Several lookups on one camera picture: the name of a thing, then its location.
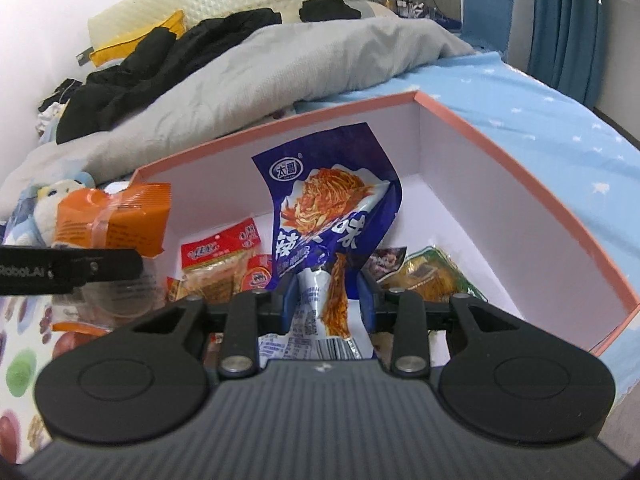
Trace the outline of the red round-pattern snack packet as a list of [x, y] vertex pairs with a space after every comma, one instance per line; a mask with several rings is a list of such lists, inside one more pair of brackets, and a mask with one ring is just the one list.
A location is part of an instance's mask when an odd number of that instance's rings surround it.
[[240, 281], [240, 291], [265, 289], [272, 278], [272, 259], [270, 255], [258, 254], [248, 258]]

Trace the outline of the green pickled snack packet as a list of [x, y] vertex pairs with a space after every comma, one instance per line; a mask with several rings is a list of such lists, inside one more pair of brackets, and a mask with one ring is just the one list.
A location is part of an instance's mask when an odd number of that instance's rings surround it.
[[378, 284], [385, 289], [412, 290], [431, 302], [448, 302], [455, 294], [485, 299], [484, 294], [436, 246], [408, 255], [397, 272], [382, 278]]

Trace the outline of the red clear dried snack bag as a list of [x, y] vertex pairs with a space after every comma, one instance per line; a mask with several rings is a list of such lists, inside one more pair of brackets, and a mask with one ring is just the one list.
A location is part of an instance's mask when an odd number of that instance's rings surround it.
[[176, 299], [200, 296], [210, 304], [223, 304], [240, 290], [248, 260], [262, 241], [252, 218], [201, 240], [182, 244], [181, 271]]

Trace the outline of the orange snack packet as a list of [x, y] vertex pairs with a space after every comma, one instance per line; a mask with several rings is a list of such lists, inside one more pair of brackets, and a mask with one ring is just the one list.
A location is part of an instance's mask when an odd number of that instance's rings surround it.
[[58, 203], [53, 245], [80, 249], [132, 249], [142, 260], [136, 278], [88, 283], [51, 300], [55, 332], [103, 335], [163, 307], [165, 286], [156, 258], [171, 207], [168, 183], [134, 184], [116, 193], [78, 188]]

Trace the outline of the blue spicy strips packet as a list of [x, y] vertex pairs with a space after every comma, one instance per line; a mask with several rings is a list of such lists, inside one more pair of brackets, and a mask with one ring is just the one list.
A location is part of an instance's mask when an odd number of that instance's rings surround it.
[[272, 277], [294, 287], [285, 332], [259, 339], [270, 360], [370, 359], [375, 308], [358, 276], [394, 222], [396, 170], [365, 122], [301, 136], [254, 156], [273, 204]]

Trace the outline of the white dark seafood snack packet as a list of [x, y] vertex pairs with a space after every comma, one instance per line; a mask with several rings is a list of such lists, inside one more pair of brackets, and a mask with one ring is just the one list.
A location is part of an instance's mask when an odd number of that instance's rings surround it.
[[363, 269], [366, 270], [372, 278], [379, 281], [387, 275], [397, 272], [405, 262], [407, 248], [390, 247], [378, 248], [370, 255]]

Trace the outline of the blue white plush bird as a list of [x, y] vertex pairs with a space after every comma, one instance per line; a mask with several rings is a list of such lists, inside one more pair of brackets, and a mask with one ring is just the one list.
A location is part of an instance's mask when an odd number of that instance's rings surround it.
[[70, 179], [26, 188], [6, 224], [2, 244], [51, 246], [58, 218], [58, 204], [70, 193], [93, 187], [93, 177], [88, 172], [79, 171]]

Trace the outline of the pink cardboard box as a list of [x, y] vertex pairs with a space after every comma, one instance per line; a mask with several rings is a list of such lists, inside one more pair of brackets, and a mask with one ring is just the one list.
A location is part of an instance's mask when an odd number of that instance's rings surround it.
[[357, 122], [400, 177], [386, 245], [442, 248], [492, 304], [595, 354], [638, 313], [638, 294], [582, 222], [488, 136], [421, 92], [284, 118], [138, 168], [134, 183], [171, 186], [163, 274], [178, 271], [183, 243], [245, 218], [269, 242], [272, 201], [254, 156]]

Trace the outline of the clothes on cardboard box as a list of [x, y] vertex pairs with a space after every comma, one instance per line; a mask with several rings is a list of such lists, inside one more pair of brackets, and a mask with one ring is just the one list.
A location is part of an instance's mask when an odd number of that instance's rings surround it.
[[81, 86], [81, 81], [67, 78], [38, 105], [36, 131], [40, 144], [52, 141], [54, 130], [67, 102]]

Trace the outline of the black clothing pile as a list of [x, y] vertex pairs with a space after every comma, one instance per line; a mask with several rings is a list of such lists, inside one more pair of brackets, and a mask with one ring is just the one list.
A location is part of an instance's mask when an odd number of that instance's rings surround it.
[[110, 131], [162, 94], [239, 47], [267, 26], [283, 24], [282, 14], [269, 8], [206, 18], [178, 35], [164, 26], [153, 28], [117, 65], [96, 70], [72, 94], [58, 118], [58, 145], [99, 131]]

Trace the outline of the grey duvet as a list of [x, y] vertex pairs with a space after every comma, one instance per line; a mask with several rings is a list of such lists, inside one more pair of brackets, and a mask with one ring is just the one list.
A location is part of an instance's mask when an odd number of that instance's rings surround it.
[[98, 183], [242, 130], [298, 101], [367, 89], [473, 47], [431, 20], [366, 18], [272, 25], [209, 62], [111, 131], [30, 152], [1, 185], [1, 217], [21, 192], [85, 171]]

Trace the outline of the yellow pillow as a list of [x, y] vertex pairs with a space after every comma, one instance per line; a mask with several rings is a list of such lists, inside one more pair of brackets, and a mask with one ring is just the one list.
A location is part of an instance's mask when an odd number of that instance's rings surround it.
[[108, 40], [106, 44], [102, 44], [102, 46], [90, 53], [90, 61], [94, 66], [100, 67], [118, 58], [126, 58], [130, 53], [134, 52], [134, 49], [143, 39], [149, 36], [154, 28], [166, 28], [173, 32], [177, 38], [180, 38], [186, 32], [183, 10], [177, 10], [162, 22], [146, 25], [133, 32], [125, 32], [114, 39]]

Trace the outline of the blue curtain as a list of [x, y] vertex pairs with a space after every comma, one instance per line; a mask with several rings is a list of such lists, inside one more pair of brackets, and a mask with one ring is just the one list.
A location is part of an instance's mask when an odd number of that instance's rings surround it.
[[591, 108], [601, 90], [608, 40], [604, 0], [535, 0], [528, 73]]

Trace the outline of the blue chair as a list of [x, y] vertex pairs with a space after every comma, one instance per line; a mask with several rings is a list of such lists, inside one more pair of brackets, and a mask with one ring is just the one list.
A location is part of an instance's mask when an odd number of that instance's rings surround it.
[[514, 0], [463, 0], [460, 37], [483, 52], [508, 52]]

